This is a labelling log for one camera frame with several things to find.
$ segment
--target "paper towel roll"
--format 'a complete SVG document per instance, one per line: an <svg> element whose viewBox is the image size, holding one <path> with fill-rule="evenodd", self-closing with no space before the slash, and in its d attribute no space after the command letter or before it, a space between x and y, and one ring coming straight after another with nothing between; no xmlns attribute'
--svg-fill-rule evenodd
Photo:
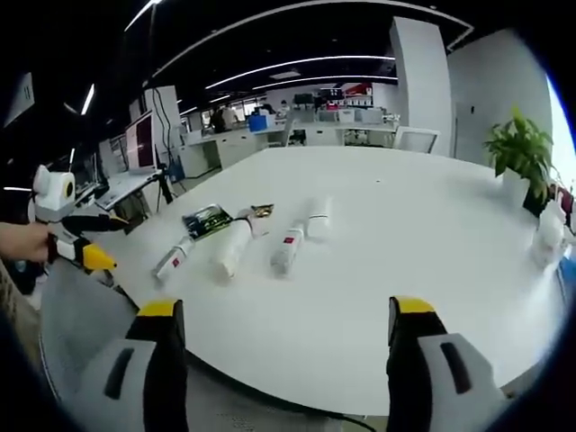
<svg viewBox="0 0 576 432"><path fill-rule="evenodd" d="M234 277L250 240L252 240L252 229L247 220L234 220L226 228L226 236L213 260L217 276Z"/></svg>

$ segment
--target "white wall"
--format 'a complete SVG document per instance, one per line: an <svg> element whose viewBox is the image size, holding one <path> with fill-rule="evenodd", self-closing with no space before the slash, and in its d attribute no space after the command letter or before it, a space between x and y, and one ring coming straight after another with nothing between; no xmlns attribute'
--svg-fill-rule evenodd
<svg viewBox="0 0 576 432"><path fill-rule="evenodd" d="M400 124L440 131L432 153L450 156L452 96L440 30L429 22L396 16L390 36L399 79Z"/></svg>
<svg viewBox="0 0 576 432"><path fill-rule="evenodd" d="M457 129L455 157L488 165L482 143L513 105L552 135L550 93L544 70L512 31L497 31L448 56Z"/></svg>
<svg viewBox="0 0 576 432"><path fill-rule="evenodd" d="M400 113L400 91L397 85L372 83L374 107L386 108L388 113Z"/></svg>
<svg viewBox="0 0 576 432"><path fill-rule="evenodd" d="M130 121L135 122L143 112L140 112L140 104L138 103L138 99L130 104Z"/></svg>

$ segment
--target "desk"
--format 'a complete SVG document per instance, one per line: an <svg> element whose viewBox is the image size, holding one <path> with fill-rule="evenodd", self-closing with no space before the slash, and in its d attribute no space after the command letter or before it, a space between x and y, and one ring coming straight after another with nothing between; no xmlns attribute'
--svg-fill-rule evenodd
<svg viewBox="0 0 576 432"><path fill-rule="evenodd" d="M333 238L306 242L287 280L271 253L305 200L334 196ZM388 415L388 299L431 302L450 332L492 363L498 386L546 353L563 320L549 268L528 256L536 218L510 213L484 166L382 148L271 148L175 200L127 238L99 242L138 304L184 301L186 347L232 378L286 401ZM183 214L275 203L271 233L249 245L234 280L208 263L225 231L197 243L159 287L151 269L183 236Z"/></svg>
<svg viewBox="0 0 576 432"><path fill-rule="evenodd" d="M161 174L162 170L147 174L131 174L130 172L125 172L113 175L108 179L110 190L96 200L96 204L101 209L109 212L120 201L158 180L158 176Z"/></svg>
<svg viewBox="0 0 576 432"><path fill-rule="evenodd" d="M278 134L283 130L283 125L275 125L257 132L250 132L248 129L230 130L188 142L179 149L184 172L187 177L197 177L202 171L205 173L213 168L208 165L203 167L204 162L199 160L202 156L198 151L199 146L214 143L218 149L220 165L224 169L267 148L268 135Z"/></svg>
<svg viewBox="0 0 576 432"><path fill-rule="evenodd" d="M370 131L373 134L394 133L396 129L388 124L364 124L364 123L340 123L330 121L295 122L292 131L306 131L308 145L315 146L343 146L344 131ZM251 132L248 129L230 130L228 132L209 135L201 139L186 143L180 147L179 152L187 177L197 177L209 171L213 166L208 166L198 146L214 143L218 149L220 165L222 169L233 166L262 149L268 147L270 137L282 134L284 125L278 124L270 128ZM378 142L382 141L379 136L374 137Z"/></svg>

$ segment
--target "cabinet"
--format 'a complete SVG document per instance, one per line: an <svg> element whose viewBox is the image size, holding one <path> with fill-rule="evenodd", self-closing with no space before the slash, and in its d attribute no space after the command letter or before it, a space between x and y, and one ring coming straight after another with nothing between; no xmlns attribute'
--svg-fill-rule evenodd
<svg viewBox="0 0 576 432"><path fill-rule="evenodd" d="M238 132L217 138L216 146L222 169L231 167L257 152L257 139L250 132Z"/></svg>
<svg viewBox="0 0 576 432"><path fill-rule="evenodd" d="M188 144L180 148L180 160L186 177L199 177L210 167L204 155L203 144Z"/></svg>
<svg viewBox="0 0 576 432"><path fill-rule="evenodd" d="M307 146L343 146L342 130L329 127L309 127L306 131Z"/></svg>

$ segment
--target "white pillar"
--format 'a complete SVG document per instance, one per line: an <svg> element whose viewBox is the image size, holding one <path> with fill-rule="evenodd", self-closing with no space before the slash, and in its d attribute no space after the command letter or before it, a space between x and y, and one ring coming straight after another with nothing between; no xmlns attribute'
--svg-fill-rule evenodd
<svg viewBox="0 0 576 432"><path fill-rule="evenodd" d="M394 17L390 28L400 93L400 124L440 131L432 153L450 156L452 96L437 25Z"/></svg>

